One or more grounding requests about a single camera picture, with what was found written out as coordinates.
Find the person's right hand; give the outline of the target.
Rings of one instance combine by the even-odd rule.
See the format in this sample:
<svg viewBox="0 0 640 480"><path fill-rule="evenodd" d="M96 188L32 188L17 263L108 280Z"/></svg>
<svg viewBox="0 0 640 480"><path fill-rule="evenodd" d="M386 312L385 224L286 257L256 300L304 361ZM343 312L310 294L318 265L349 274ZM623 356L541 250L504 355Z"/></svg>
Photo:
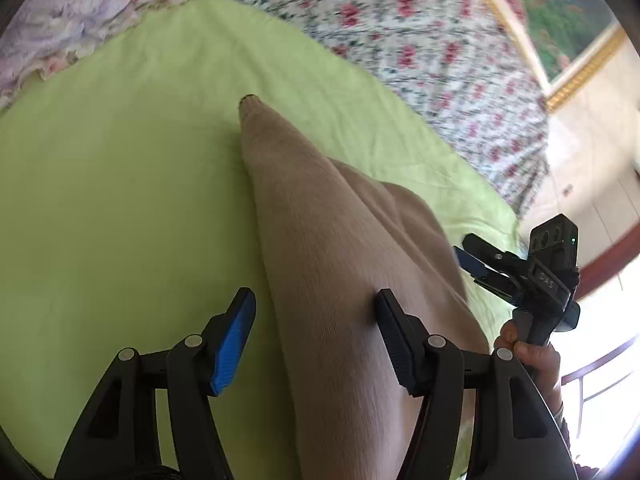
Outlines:
<svg viewBox="0 0 640 480"><path fill-rule="evenodd" d="M507 348L514 353L523 365L530 367L536 374L534 383L553 414L563 407L561 392L561 356L552 344L535 346L520 341L518 330L513 321L503 324L494 348Z"/></svg>

